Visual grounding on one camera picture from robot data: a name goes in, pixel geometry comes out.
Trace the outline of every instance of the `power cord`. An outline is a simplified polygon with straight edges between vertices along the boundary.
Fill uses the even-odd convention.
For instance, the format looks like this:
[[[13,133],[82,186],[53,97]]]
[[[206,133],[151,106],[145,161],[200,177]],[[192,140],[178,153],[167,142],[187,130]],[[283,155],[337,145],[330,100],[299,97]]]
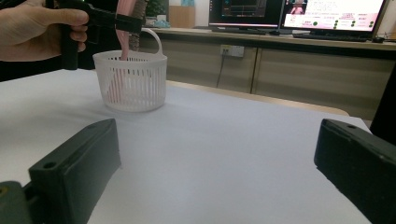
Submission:
[[[220,82],[220,77],[221,77],[221,71],[222,71],[222,68],[223,68],[223,66],[224,66],[224,59],[225,59],[225,56],[227,55],[227,53],[228,53],[228,50],[227,50],[227,49],[224,49],[223,52],[222,52],[222,54],[221,54],[221,67],[220,67],[220,72],[219,72],[218,82],[217,82],[217,84],[216,84],[216,88],[219,87],[219,82]]]

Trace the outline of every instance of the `basket handle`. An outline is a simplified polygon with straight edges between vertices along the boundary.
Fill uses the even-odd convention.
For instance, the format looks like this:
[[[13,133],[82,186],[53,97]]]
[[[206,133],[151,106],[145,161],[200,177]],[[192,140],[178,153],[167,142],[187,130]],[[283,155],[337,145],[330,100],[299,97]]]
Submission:
[[[142,27],[142,31],[147,32],[147,33],[151,34],[152,36],[154,36],[155,40],[157,40],[158,47],[159,47],[158,52],[157,52],[156,54],[161,54],[161,55],[163,55],[163,45],[161,44],[161,40],[160,40],[160,38],[158,37],[158,35],[157,35],[154,31],[152,31],[151,29],[149,29],[149,28],[144,28],[144,27]]]

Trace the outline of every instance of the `basket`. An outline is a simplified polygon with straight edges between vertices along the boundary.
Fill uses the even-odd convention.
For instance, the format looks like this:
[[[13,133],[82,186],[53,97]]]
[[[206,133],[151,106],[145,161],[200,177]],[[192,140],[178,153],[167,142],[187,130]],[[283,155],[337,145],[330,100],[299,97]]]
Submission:
[[[160,38],[152,30],[142,28],[155,37],[157,53],[130,50],[121,61],[121,50],[94,54],[102,99],[111,108],[126,112],[142,112],[163,105],[166,94],[167,57]]]

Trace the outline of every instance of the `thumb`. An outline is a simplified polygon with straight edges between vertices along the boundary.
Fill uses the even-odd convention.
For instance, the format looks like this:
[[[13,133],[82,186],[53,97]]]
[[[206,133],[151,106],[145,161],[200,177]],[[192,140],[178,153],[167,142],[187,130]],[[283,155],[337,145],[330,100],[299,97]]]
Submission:
[[[46,8],[46,14],[43,23],[51,25],[53,23],[62,23],[67,25],[83,25],[88,22],[89,16],[85,11],[78,9],[49,9]]]

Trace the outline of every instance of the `screen with pink image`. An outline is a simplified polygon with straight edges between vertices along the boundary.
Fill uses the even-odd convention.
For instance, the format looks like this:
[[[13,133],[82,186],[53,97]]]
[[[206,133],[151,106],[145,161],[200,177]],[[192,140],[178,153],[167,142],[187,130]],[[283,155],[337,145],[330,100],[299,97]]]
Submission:
[[[385,0],[285,0],[283,28],[372,32]]]

